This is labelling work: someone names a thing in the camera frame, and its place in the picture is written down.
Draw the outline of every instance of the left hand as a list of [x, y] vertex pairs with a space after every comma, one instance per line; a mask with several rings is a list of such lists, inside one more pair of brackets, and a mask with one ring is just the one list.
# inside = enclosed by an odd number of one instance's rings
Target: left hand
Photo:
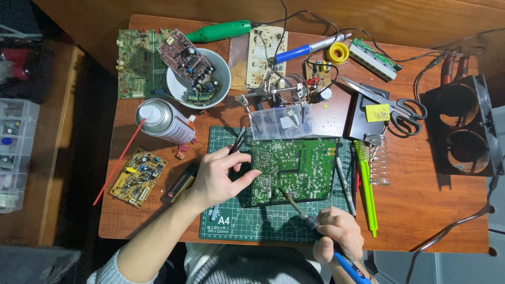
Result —
[[228, 155], [232, 146], [204, 155], [193, 186], [185, 191], [190, 202], [201, 211], [235, 197], [261, 174], [258, 170], [250, 170], [232, 182], [228, 178], [230, 168], [238, 172], [243, 162], [251, 162], [249, 154]]
[[313, 246], [314, 257], [319, 263], [326, 264], [333, 259], [333, 240], [352, 261], [363, 257], [365, 240], [352, 215], [332, 206], [321, 210], [316, 219], [321, 223], [316, 230], [324, 235]]

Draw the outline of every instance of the cutting mat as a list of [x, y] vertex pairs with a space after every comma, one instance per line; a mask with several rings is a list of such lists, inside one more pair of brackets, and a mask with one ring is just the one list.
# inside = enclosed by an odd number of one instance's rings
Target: cutting mat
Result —
[[[209, 153], [235, 143], [239, 128], [211, 126], [209, 135]], [[250, 153], [250, 143], [253, 137], [245, 135], [245, 143], [240, 151]], [[344, 175], [350, 184], [350, 141], [341, 139], [342, 147], [338, 154], [342, 160]], [[250, 170], [250, 164], [242, 164], [240, 172], [230, 171], [230, 179], [235, 180]], [[298, 203], [308, 214], [316, 217], [321, 209], [335, 206], [349, 212], [347, 201], [340, 186], [340, 179], [335, 171], [332, 197], [323, 201]], [[313, 242], [312, 234], [308, 232], [291, 205], [271, 205], [251, 207], [251, 189], [246, 187], [235, 198], [221, 204], [218, 216], [211, 221], [212, 208], [201, 214], [200, 239], [205, 240], [237, 240], [237, 241], [285, 241]]]

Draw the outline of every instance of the yellow solder spool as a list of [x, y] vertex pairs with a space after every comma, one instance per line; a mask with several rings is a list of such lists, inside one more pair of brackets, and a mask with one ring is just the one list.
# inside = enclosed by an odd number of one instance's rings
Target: yellow solder spool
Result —
[[349, 48], [343, 42], [336, 42], [332, 44], [326, 52], [326, 59], [333, 65], [340, 65], [348, 58]]

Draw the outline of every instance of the yellow-green pen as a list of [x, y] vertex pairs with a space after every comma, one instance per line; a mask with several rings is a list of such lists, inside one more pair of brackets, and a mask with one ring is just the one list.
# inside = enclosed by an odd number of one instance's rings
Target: yellow-green pen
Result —
[[367, 163], [366, 147], [363, 141], [355, 140], [356, 153], [360, 161], [361, 176], [363, 180], [363, 192], [365, 193], [365, 204], [367, 206], [368, 229], [372, 232], [372, 237], [377, 237], [377, 215], [375, 214], [374, 194], [370, 184], [370, 168]]

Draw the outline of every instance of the sleeve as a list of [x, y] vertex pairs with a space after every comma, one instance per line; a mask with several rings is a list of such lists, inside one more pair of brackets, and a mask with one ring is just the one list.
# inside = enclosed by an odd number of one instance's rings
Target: sleeve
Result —
[[[126, 279], [121, 272], [119, 272], [118, 268], [118, 253], [119, 250], [116, 251], [114, 256], [112, 256], [109, 261], [99, 270], [93, 272], [88, 280], [86, 281], [86, 284], [109, 284], [109, 283], [115, 283], [115, 284], [140, 284], [140, 283], [135, 283], [132, 281], [129, 281]], [[158, 274], [154, 276], [153, 279], [151, 279], [149, 282], [142, 283], [142, 284], [153, 284], [156, 277], [158, 277]]]

